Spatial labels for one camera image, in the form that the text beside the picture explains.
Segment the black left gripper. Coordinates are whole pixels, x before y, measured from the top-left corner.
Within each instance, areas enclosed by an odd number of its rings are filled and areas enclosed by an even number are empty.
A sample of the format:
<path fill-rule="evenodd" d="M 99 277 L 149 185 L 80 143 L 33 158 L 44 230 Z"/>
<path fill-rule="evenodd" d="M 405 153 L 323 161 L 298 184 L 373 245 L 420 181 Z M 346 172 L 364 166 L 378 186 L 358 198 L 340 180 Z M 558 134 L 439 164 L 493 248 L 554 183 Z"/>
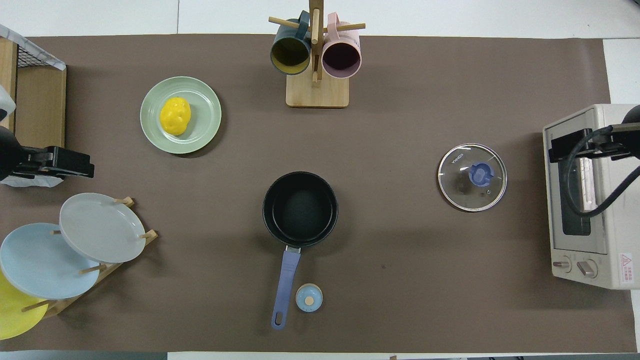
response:
<path fill-rule="evenodd" d="M 21 173 L 28 176 L 80 176 L 94 178 L 95 166 L 87 153 L 79 153 L 61 146 L 35 148 L 22 146 L 25 161 Z"/>

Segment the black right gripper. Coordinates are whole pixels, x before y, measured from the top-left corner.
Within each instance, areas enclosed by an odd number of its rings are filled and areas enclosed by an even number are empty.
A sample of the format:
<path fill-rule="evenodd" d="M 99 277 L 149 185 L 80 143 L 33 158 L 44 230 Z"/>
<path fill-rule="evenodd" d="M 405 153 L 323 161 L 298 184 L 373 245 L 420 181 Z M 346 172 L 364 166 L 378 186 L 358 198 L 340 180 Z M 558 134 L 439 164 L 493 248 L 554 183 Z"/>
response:
<path fill-rule="evenodd" d="M 626 158 L 626 147 L 615 141 L 615 127 L 603 127 L 588 133 L 572 148 L 572 135 L 549 136 L 548 162 L 558 163 L 575 158 L 610 158 L 621 160 Z"/>

